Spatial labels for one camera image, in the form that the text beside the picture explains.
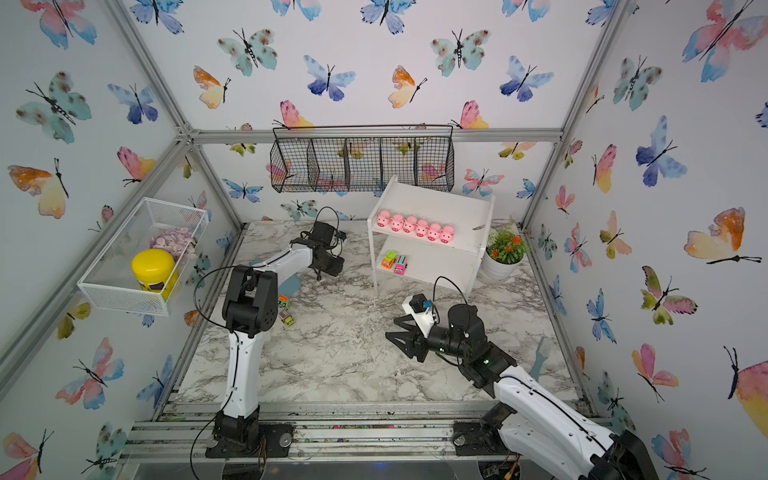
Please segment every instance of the blue butterfly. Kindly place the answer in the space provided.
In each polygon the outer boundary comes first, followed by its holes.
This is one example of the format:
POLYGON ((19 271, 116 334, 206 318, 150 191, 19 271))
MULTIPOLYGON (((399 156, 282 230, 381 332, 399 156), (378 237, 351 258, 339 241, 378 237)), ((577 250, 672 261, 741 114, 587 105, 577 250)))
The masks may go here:
POLYGON ((533 197, 533 194, 536 193, 536 186, 533 184, 532 181, 530 181, 527 178, 523 179, 523 185, 525 186, 525 190, 520 190, 518 192, 518 198, 531 198, 533 197))
POLYGON ((309 73, 316 79, 306 86, 315 95, 322 96, 323 92, 327 90, 331 100, 340 101, 344 98, 344 92, 339 87, 349 87, 349 84, 355 80, 356 73, 354 71, 331 75, 333 69, 336 68, 335 65, 326 70, 309 55, 304 55, 304 63, 306 63, 309 73))
POLYGON ((170 375, 173 371, 174 358, 172 355, 168 355, 165 359, 165 365, 163 365, 163 372, 159 375, 157 374, 157 371, 154 373, 155 376, 152 377, 154 382, 141 390, 136 395, 136 400, 149 400, 154 397, 154 408, 157 408, 160 405, 160 397, 163 396, 163 390, 165 390, 165 387, 168 385, 170 375))
POLYGON ((230 197, 232 198, 247 198, 248 200, 256 203, 259 200, 259 197, 256 196, 259 192, 261 192, 261 189, 263 187, 248 187, 248 184, 243 184, 243 186, 240 186, 236 183, 234 183, 231 180, 227 180, 226 178, 222 178, 223 182, 227 184, 230 190, 230 197))
POLYGON ((144 90, 138 94, 136 93, 136 85, 133 87, 129 85, 131 91, 118 87, 115 84, 109 84, 107 88, 118 98, 122 105, 129 107, 128 121, 132 124, 138 125, 141 123, 141 114, 146 115, 149 121, 157 120, 157 109, 149 106, 150 103, 154 102, 154 97, 149 87, 144 87, 144 90))
POLYGON ((638 165, 648 166, 643 174, 643 183, 647 187, 656 184, 659 172, 665 178, 680 178, 688 172, 688 167, 667 155, 668 151, 675 148, 672 147, 672 141, 667 144, 667 117, 662 116, 656 130, 650 133, 650 147, 637 147, 635 155, 638 165))
POLYGON ((371 2, 373 2, 371 5, 366 5, 360 9, 362 20, 365 23, 373 23, 384 13, 379 25, 386 20, 389 31, 392 35, 397 35, 402 33, 403 23, 400 17, 395 14, 408 10, 408 7, 416 3, 416 0, 371 0, 371 2))
POLYGON ((138 3, 131 7, 131 12, 136 15, 136 19, 141 23, 149 23, 154 17, 154 24, 158 25, 158 20, 163 22, 165 28, 174 35, 182 31, 181 23, 171 15, 176 13, 179 5, 184 0, 136 0, 138 3))
POLYGON ((539 88, 543 84, 549 82, 552 77, 554 77, 554 73, 551 71, 547 73, 531 75, 531 72, 535 69, 536 67, 531 68, 529 65, 528 70, 526 71, 525 67, 523 67, 518 58, 512 55, 509 58, 509 69, 507 70, 507 75, 509 75, 512 79, 507 83, 499 86, 499 89, 502 91, 502 95, 509 96, 517 91, 519 101, 531 100, 531 97, 533 97, 531 87, 539 88))
POLYGON ((594 321, 594 324, 592 325, 592 335, 594 335, 594 339, 599 340, 602 338, 603 333, 605 333, 606 338, 608 338, 611 342, 616 343, 616 339, 614 338, 614 333, 611 330, 611 326, 608 325, 608 322, 606 322, 606 320, 610 319, 608 318, 608 315, 603 314, 604 308, 605 300, 603 297, 603 289, 600 289, 600 293, 598 293, 597 304, 592 302, 592 300, 587 303, 587 311, 590 315, 592 315, 592 320, 594 321))

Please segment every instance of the yellow jar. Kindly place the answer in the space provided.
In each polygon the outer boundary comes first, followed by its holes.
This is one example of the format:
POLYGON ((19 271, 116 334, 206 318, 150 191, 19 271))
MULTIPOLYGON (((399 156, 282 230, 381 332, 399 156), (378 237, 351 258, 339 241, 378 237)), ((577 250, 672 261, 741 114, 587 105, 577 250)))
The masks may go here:
POLYGON ((131 269, 143 290, 156 293, 162 291, 163 300, 168 300, 177 280, 179 280, 179 273, 174 271, 175 264, 176 262, 170 253, 158 248, 150 248, 134 257, 131 261, 131 269))

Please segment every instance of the black wire basket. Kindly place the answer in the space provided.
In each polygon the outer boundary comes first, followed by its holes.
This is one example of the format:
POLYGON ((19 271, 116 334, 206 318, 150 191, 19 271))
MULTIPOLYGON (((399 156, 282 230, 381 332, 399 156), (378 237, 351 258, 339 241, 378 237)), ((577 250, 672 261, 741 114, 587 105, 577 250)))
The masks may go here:
POLYGON ((278 127, 270 153, 278 192, 380 192, 403 184, 453 188, 453 127, 360 125, 278 127))

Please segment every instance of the white marble surface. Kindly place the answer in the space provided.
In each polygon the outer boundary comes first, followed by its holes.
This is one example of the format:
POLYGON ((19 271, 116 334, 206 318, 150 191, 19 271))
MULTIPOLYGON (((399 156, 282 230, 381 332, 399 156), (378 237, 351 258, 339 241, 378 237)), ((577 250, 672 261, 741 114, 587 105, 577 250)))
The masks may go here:
MULTIPOLYGON (((311 223, 254 222, 237 254, 239 263, 268 258, 288 246, 311 223)), ((387 402, 488 400, 454 366, 433 353, 424 363, 406 358, 384 332, 397 331, 392 320, 403 315, 406 296, 432 295, 432 287, 400 276, 380 275, 379 298, 373 297, 368 233, 365 221, 345 221, 344 270, 336 278, 317 281, 311 270, 300 274, 301 291, 291 300, 296 324, 281 322, 270 330, 261 356, 262 402, 387 402)), ((384 235, 374 236, 379 249, 384 235)), ((443 316, 460 297, 438 288, 435 301, 443 316)), ((212 319, 222 323, 221 299, 212 319)), ((526 370, 535 361, 542 335, 554 330, 530 264, 521 262, 503 283, 482 272, 470 303, 478 307, 488 338, 526 370)), ((179 388, 176 402, 220 402, 227 381, 227 331, 208 326, 179 388)), ((571 377, 558 347, 541 370, 540 383, 561 399, 576 399, 571 377)))

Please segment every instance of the wire basket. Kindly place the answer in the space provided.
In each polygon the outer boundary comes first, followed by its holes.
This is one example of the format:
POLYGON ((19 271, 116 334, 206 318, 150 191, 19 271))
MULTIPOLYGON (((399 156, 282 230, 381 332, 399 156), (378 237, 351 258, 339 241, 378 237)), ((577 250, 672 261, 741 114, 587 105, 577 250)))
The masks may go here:
POLYGON ((380 192, 392 175, 431 190, 453 188, 450 125, 278 127, 273 132, 270 176, 280 193, 380 192))
MULTIPOLYGON (((167 301, 162 297, 164 291, 143 290, 131 270, 131 261, 137 253, 151 247, 153 237, 166 230, 188 228, 192 238, 199 240, 207 226, 208 213, 205 210, 145 197, 88 267, 78 281, 78 287, 92 306, 167 316, 167 301)), ((174 265, 170 276, 174 272, 179 273, 176 285, 181 281, 188 261, 186 255, 181 255, 174 265)))

